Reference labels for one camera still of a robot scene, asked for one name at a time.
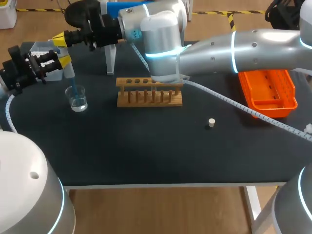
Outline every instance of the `orange tray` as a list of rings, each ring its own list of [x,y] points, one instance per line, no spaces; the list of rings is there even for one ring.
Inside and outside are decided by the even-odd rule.
[[[295,86],[286,70],[238,73],[248,107],[271,118],[297,109]]]

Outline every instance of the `wooden peg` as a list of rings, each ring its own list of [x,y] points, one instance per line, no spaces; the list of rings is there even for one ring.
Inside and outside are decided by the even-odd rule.
[[[164,91],[163,90],[160,91],[160,102],[161,103],[164,102]]]
[[[147,102],[147,90],[145,89],[144,90],[144,103]]]
[[[120,87],[120,93],[121,93],[122,96],[125,95],[125,86],[121,86]]]
[[[131,103],[131,91],[128,91],[128,103]]]
[[[172,90],[169,90],[169,103],[171,102],[171,97],[172,97]]]
[[[178,94],[179,94],[179,91],[180,91],[180,87],[176,87],[176,88],[175,88],[175,95],[178,95]]]
[[[155,90],[152,91],[152,102],[155,103]]]
[[[136,103],[138,103],[138,90],[136,90]]]

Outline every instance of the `water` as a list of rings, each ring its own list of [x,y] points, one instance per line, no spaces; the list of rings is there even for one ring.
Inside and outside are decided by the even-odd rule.
[[[85,95],[77,95],[70,98],[70,106],[75,112],[82,112],[88,108],[87,98]]]

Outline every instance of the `wooden test tube rack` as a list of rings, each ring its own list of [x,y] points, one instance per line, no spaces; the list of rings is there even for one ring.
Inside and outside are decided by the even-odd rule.
[[[182,106],[183,83],[165,84],[151,78],[117,78],[116,86],[120,87],[117,107]],[[125,91],[125,87],[146,87],[146,89]],[[151,90],[152,87],[157,87],[157,91]],[[173,90],[158,90],[162,87],[172,87]]]

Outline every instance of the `black table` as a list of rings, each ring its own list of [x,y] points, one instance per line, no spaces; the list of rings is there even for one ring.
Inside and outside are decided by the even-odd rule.
[[[29,87],[11,104],[17,131],[43,150],[65,186],[276,183],[312,162],[310,142],[191,86],[182,88],[183,107],[117,108],[104,50],[78,45],[69,52],[77,83],[86,89],[85,112],[70,109],[65,79]],[[149,76],[125,43],[117,45],[115,74]],[[281,121],[303,130],[312,122],[312,92],[304,76],[291,75],[298,108]],[[246,104],[237,75],[191,80]],[[4,106],[1,101],[0,125],[9,130]],[[216,120],[212,129],[209,118]]]

